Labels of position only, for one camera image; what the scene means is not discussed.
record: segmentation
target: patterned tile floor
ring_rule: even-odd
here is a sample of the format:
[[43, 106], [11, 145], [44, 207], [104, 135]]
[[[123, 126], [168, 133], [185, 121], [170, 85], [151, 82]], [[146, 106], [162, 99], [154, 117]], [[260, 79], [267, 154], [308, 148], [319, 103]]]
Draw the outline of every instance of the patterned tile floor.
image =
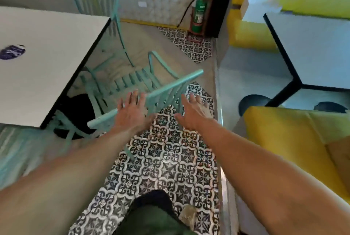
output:
[[204, 38], [202, 43], [193, 43], [186, 39], [187, 31], [158, 27], [158, 29], [180, 48], [189, 58], [199, 64], [211, 57], [211, 42]]
[[[190, 84], [187, 95], [199, 94], [210, 105], [213, 99], [197, 83]], [[134, 137], [129, 148], [135, 162], [121, 152], [105, 186], [69, 230], [69, 235], [112, 234], [130, 203], [154, 189], [163, 189], [179, 215], [186, 204], [198, 209], [195, 232], [219, 232], [218, 175], [214, 153], [196, 132], [179, 130], [169, 106], [160, 113], [150, 130]]]

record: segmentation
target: table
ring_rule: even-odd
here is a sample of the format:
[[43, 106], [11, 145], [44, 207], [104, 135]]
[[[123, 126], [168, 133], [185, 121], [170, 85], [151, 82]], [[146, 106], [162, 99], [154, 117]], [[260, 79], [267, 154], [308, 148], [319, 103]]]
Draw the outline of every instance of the table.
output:
[[264, 19], [293, 77], [266, 106], [277, 107], [302, 88], [350, 90], [350, 21], [283, 13]]
[[0, 123], [45, 128], [110, 22], [0, 7]]

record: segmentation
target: black hose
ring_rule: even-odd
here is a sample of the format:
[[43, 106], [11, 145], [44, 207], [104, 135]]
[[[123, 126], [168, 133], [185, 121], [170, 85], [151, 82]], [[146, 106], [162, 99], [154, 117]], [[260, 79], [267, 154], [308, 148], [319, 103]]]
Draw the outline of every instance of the black hose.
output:
[[195, 0], [192, 0], [191, 3], [188, 4], [186, 10], [185, 10], [185, 13], [183, 14], [182, 18], [181, 18], [181, 21], [179, 22], [179, 24], [176, 26], [176, 28], [178, 28], [181, 24], [181, 22], [183, 21], [183, 18], [185, 17], [186, 13], [187, 13], [187, 10], [188, 8], [192, 5], [192, 3], [194, 2]]

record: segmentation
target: dark pants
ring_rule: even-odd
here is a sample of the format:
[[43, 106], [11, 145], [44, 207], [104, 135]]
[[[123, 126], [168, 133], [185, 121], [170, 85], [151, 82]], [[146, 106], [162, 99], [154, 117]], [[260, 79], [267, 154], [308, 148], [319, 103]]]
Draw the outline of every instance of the dark pants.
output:
[[140, 207], [143, 206], [156, 206], [165, 211], [169, 216], [171, 216], [173, 219], [175, 219], [178, 223], [181, 225], [186, 226], [184, 223], [178, 219], [177, 215], [175, 214], [173, 210], [173, 203], [171, 202], [168, 194], [164, 192], [163, 190], [153, 190], [149, 193], [143, 194], [140, 197], [136, 198], [130, 205], [130, 208], [128, 212], [126, 213], [124, 219], [120, 224], [123, 223], [124, 220], [127, 219], [127, 217], [130, 215], [130, 213], [134, 212]]

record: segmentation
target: forearm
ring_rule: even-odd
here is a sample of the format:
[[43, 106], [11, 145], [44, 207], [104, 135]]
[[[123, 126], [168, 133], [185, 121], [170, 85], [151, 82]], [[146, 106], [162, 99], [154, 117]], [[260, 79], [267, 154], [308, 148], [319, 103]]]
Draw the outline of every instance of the forearm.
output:
[[66, 234], [131, 137], [130, 132], [104, 135], [2, 190], [2, 234]]
[[346, 230], [349, 205], [316, 179], [212, 120], [199, 133], [217, 156], [230, 183], [271, 234]]

